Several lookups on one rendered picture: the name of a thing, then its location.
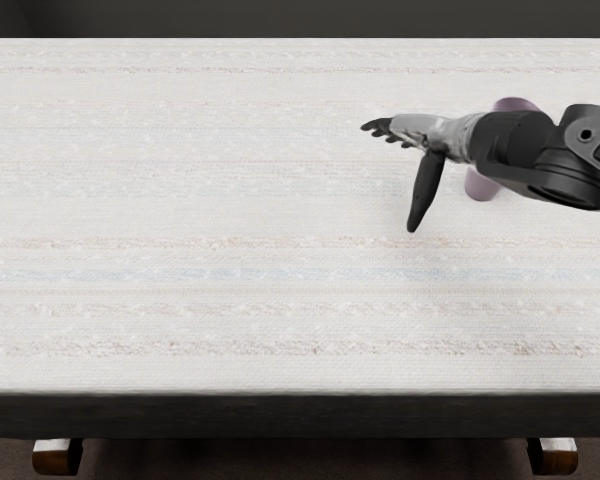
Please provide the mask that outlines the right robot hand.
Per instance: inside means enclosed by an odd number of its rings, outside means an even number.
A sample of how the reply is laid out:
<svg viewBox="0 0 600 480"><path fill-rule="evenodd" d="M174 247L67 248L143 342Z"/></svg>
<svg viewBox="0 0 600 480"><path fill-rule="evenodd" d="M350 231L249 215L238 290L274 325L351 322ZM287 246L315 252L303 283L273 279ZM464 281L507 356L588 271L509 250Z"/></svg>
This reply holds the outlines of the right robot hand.
<svg viewBox="0 0 600 480"><path fill-rule="evenodd" d="M424 152L416 179L406 223L414 233L433 203L442 172L449 160L471 164L469 146L473 130L485 113L473 113L452 119L430 114L398 114L364 123L360 129L386 143L399 143L402 148L417 148Z"/></svg>

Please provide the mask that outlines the mauve plastic cup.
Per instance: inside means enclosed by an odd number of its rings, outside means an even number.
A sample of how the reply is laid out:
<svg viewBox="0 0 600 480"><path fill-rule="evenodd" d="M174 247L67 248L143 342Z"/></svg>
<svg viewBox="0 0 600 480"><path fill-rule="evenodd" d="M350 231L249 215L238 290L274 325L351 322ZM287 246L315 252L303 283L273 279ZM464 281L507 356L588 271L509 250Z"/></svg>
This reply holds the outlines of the mauve plastic cup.
<svg viewBox="0 0 600 480"><path fill-rule="evenodd" d="M539 107L530 100L521 97L505 97L497 100L493 112L539 111ZM478 202L493 200L502 189L501 185L480 174L474 166L467 168L464 180L465 193Z"/></svg>

